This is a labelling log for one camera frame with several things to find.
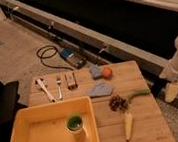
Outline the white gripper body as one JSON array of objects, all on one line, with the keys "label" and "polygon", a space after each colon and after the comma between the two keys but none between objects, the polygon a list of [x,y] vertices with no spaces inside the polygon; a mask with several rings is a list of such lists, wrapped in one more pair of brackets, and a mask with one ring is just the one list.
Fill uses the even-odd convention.
[{"label": "white gripper body", "polygon": [[165,68],[160,73],[160,78],[173,82],[178,82],[178,71],[171,65],[166,65]]}]

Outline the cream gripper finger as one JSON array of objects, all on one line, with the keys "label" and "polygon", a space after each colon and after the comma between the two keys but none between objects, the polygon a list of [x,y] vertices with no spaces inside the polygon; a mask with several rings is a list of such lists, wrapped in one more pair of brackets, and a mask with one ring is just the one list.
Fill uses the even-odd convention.
[{"label": "cream gripper finger", "polygon": [[178,83],[168,83],[165,88],[165,102],[173,102],[178,95]]}]

